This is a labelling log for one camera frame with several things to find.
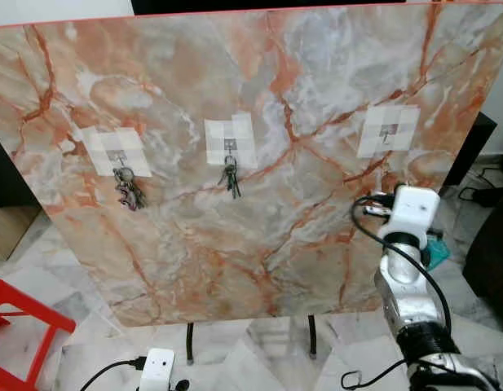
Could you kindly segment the adhesive hook on white tape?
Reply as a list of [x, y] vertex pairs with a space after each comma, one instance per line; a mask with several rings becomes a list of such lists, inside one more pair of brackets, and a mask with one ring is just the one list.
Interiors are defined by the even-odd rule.
[[101, 131], [97, 126], [81, 128], [81, 141], [99, 176], [113, 176], [114, 169], [127, 168], [139, 178], [151, 178], [149, 160], [135, 128]]
[[421, 109], [415, 105], [378, 105], [367, 109], [360, 131], [359, 159], [378, 152], [410, 149]]
[[230, 157], [236, 160], [239, 168], [254, 170], [258, 167], [251, 114], [237, 112], [228, 121], [205, 119], [203, 123], [207, 164], [224, 166]]

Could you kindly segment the blue plastic bag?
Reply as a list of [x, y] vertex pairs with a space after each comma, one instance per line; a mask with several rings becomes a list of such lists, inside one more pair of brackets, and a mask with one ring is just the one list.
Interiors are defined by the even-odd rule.
[[421, 251], [421, 261], [426, 270], [431, 272], [450, 257], [450, 249], [442, 235], [427, 234], [426, 249]]

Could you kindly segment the black sofa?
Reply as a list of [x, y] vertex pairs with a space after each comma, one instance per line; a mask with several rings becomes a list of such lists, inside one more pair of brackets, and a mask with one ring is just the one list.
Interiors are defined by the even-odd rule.
[[462, 274], [476, 297], [503, 312], [503, 194], [472, 239]]

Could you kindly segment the dark slim key bunch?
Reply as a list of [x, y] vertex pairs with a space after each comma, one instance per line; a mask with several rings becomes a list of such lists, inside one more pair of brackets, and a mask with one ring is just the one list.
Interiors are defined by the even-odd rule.
[[227, 154], [223, 160], [223, 175], [220, 179], [220, 185], [225, 183], [226, 190], [232, 194], [232, 198], [240, 198], [241, 192], [239, 187], [239, 163], [232, 154]]

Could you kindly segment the black table leg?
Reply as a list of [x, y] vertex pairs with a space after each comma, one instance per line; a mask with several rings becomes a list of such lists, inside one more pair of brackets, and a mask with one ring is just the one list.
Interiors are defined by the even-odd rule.
[[187, 325], [185, 325], [184, 349], [185, 349], [185, 362], [187, 362], [188, 366], [194, 365], [195, 364], [194, 323], [187, 323]]
[[317, 358], [317, 323], [315, 316], [307, 316], [308, 323], [308, 358], [315, 360]]

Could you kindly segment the black furniture panel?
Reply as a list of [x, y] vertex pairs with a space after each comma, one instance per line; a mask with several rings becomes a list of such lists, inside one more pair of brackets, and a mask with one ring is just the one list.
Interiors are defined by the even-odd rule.
[[0, 208], [39, 205], [38, 199], [0, 142]]

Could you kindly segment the black television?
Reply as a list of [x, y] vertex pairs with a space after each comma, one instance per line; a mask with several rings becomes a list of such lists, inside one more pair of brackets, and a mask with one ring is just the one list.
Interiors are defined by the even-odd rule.
[[274, 8], [375, 5], [408, 0], [128, 0], [136, 15], [191, 14], [209, 11], [274, 10]]

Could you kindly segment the red plastic stool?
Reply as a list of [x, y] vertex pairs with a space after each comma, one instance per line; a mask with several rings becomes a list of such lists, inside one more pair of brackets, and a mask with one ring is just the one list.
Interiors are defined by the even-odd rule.
[[75, 320], [62, 315], [58, 310], [50, 308], [45, 303], [0, 279], [0, 329], [10, 324], [10, 317], [21, 316], [29, 316], [45, 323], [45, 335], [42, 337], [42, 342], [36, 350], [24, 379], [12, 375], [11, 372], [0, 366], [0, 391], [38, 391], [36, 388], [38, 377], [42, 372], [43, 365], [45, 365], [55, 336], [58, 332], [73, 334], [76, 329]]

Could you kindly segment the marble pattern folding table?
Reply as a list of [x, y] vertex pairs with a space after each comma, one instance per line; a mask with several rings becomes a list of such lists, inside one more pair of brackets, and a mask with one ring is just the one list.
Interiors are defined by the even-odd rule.
[[[373, 310], [381, 246], [348, 217], [439, 189], [503, 60], [503, 2], [185, 12], [0, 26], [0, 142], [125, 327]], [[407, 152], [359, 159], [367, 109], [420, 108]], [[254, 121], [241, 197], [203, 120]], [[135, 128], [144, 208], [79, 130]]]

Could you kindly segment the light wood box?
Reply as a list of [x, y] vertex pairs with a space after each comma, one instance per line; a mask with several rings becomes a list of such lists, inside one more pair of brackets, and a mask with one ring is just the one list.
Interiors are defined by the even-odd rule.
[[0, 206], [0, 256], [11, 256], [41, 212], [39, 206]]

